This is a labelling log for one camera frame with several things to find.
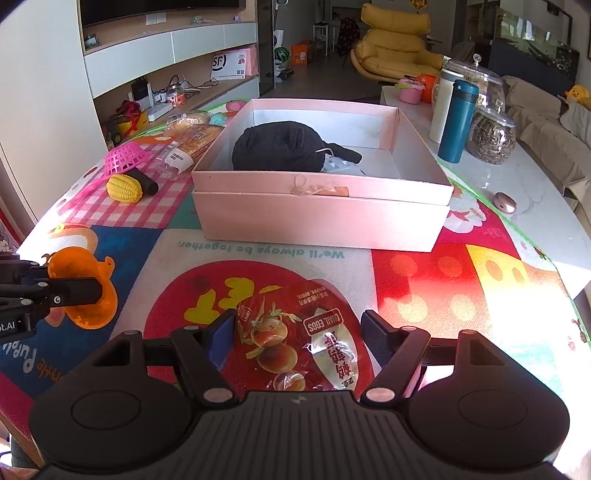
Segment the black tv screen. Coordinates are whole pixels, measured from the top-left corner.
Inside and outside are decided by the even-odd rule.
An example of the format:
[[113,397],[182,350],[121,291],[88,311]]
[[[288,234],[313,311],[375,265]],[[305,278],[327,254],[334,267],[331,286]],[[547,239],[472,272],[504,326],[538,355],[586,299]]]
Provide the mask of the black tv screen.
[[189,8],[244,8],[246,0],[80,0],[82,26],[116,18]]

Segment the pink box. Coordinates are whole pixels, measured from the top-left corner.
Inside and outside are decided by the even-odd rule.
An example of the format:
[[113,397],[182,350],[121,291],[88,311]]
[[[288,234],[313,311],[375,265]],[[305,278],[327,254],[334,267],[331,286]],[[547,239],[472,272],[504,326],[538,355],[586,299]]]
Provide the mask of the pink box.
[[[244,130],[283,120],[361,153],[366,176],[233,171],[232,150]],[[453,191],[400,110],[333,100],[251,100],[192,175],[207,238],[274,244],[429,252]]]
[[233,51],[243,51],[246,53],[246,67],[244,74],[247,77],[258,75],[258,57],[256,56],[256,45],[234,48],[233,50],[224,50],[224,53]]

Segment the wall switch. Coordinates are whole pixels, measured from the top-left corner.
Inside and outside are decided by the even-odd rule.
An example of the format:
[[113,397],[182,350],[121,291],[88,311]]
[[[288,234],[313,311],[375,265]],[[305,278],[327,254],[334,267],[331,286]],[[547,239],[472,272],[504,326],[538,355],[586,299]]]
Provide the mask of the wall switch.
[[157,23],[166,22],[166,12],[159,12],[157,14],[146,15],[146,25],[155,25]]

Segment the pink slotted spoon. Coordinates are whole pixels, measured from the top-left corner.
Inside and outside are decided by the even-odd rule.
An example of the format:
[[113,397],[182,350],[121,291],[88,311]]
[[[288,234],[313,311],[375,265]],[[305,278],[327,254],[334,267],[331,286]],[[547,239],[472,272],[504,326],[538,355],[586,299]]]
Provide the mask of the pink slotted spoon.
[[133,141],[114,148],[105,155],[105,172],[102,176],[88,183],[81,191],[76,193],[64,205],[59,207],[57,213],[61,215],[63,212],[69,210],[76,203],[88,197],[88,195],[94,192],[102,183],[109,180],[114,174],[125,173],[126,171],[137,167],[148,160],[148,156],[149,155]]

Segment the checkered pattern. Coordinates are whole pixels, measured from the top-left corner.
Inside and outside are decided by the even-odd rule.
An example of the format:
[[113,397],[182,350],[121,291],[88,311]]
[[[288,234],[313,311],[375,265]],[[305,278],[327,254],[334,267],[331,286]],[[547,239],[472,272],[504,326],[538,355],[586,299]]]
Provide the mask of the checkered pattern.
[[[109,197],[106,183],[94,193],[81,200],[62,219],[64,223],[82,225],[132,226],[138,228],[166,228],[174,212],[183,201],[193,182],[190,173],[184,172],[177,180],[165,178],[160,171],[155,156],[166,144],[141,144],[145,151],[150,151],[152,159],[140,165],[139,169],[158,183],[158,193],[153,197],[144,197],[136,204],[120,203]],[[104,171],[101,167],[94,178],[99,178]]]

